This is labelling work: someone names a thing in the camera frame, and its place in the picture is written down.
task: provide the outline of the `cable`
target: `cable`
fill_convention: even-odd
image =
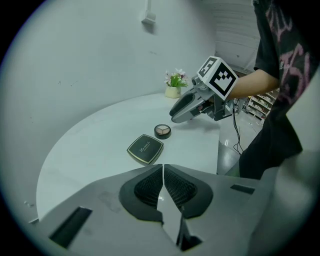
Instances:
[[[238,131],[238,127],[237,127],[237,123],[236,123],[236,115],[235,115],[235,102],[232,100],[232,103],[233,103],[233,110],[232,110],[232,113],[233,113],[233,126],[234,126],[234,129],[236,131],[236,135],[238,137],[238,143],[234,144],[233,145],[233,148],[235,151],[237,151],[239,153],[239,155],[241,156],[241,153],[239,152],[239,149],[238,149],[238,146],[240,146],[240,149],[242,150],[242,152],[244,151],[240,145],[240,134],[239,134],[239,131]]]

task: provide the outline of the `black compact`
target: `black compact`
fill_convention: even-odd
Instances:
[[[171,135],[171,128],[166,124],[158,124],[154,127],[154,136],[160,140],[168,139]]]
[[[150,164],[155,161],[162,152],[164,144],[149,135],[142,134],[126,150],[138,161]]]

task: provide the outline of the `black slot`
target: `black slot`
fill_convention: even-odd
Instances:
[[[244,186],[244,185],[239,185],[239,184],[234,184],[230,187],[230,189],[236,190],[236,191],[240,191],[240,192],[244,192],[247,194],[252,195],[255,192],[255,189],[253,187],[250,186]]]
[[[181,217],[180,230],[175,245],[184,252],[201,243],[202,241],[198,237],[190,235],[186,221]]]
[[[49,237],[52,241],[67,248],[86,222],[92,210],[78,207]]]

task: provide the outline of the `black graphic t-shirt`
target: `black graphic t-shirt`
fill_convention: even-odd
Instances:
[[[253,4],[260,33],[254,69],[279,80],[279,95],[262,130],[239,160],[242,177],[259,179],[266,169],[302,150],[286,113],[308,87],[319,58],[288,11],[272,0]]]

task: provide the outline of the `black pants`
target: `black pants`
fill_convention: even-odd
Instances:
[[[270,113],[262,130],[240,156],[240,176],[260,179],[266,169],[279,166],[286,158],[301,151],[299,139],[287,117],[274,118]]]

